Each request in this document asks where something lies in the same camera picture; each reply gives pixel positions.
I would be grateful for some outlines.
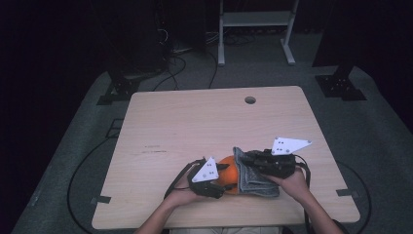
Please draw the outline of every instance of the dark background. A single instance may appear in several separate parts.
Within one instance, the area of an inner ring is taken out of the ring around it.
[[[160,50],[156,41],[156,25],[170,28],[172,37],[183,39],[185,33],[196,31],[191,30],[194,24],[201,24],[204,30],[216,30],[218,1],[171,0],[163,4],[142,0],[134,3],[19,0],[1,4],[0,230],[3,233],[12,230],[27,205],[94,79],[114,63],[123,70],[160,69],[165,51]],[[232,11],[259,11],[282,10],[289,4],[288,1],[263,0],[253,4],[226,1],[225,6]],[[343,59],[351,59],[373,77],[410,130],[413,129],[413,30],[409,24],[413,21],[412,10],[410,1],[301,0],[294,24],[296,32],[324,30],[315,66],[337,65]],[[186,20],[182,18],[188,15],[171,13],[177,11],[204,19]],[[131,23],[133,14],[135,22]],[[182,21],[188,24],[178,27]],[[199,35],[198,31],[188,38],[198,38],[195,41],[199,42],[202,39]]]

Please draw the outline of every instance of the hand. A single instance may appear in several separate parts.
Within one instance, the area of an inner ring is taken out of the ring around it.
[[[191,170],[185,173],[182,178],[176,183],[175,189],[171,191],[165,202],[169,203],[173,207],[179,207],[188,205],[195,201],[200,201],[205,198],[205,196],[200,196],[195,194],[190,188],[188,183],[188,174]]]
[[[263,176],[277,183],[289,196],[298,202],[311,194],[306,179],[304,178],[303,171],[299,167],[295,168],[293,175],[285,179],[271,175]]]

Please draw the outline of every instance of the orange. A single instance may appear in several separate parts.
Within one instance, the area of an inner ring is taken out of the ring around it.
[[[236,184],[232,189],[226,190],[229,194],[238,194],[238,168],[234,155],[222,159],[218,164],[229,164],[227,169],[218,171],[219,178],[216,181],[220,186]]]

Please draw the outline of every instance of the light wood tabletop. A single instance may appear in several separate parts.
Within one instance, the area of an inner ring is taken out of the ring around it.
[[[358,221],[353,198],[337,195],[347,185],[301,88],[264,87],[134,94],[101,191],[111,199],[97,204],[93,227],[139,227],[188,163],[219,162],[234,146],[271,148],[275,137],[312,142],[295,152],[309,164],[311,191],[332,218]],[[224,195],[180,207],[166,228],[303,223],[302,207],[280,191],[278,198]]]

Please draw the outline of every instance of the white metal frame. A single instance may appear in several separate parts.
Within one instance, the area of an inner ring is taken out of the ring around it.
[[[291,11],[280,12],[235,12],[224,13],[224,0],[220,2],[219,10],[219,44],[218,44],[218,65],[225,65],[224,54],[224,27],[226,26],[273,26],[286,25],[285,38],[281,39],[288,64],[295,64],[295,59],[289,49],[288,43],[291,36],[299,0],[294,0]]]

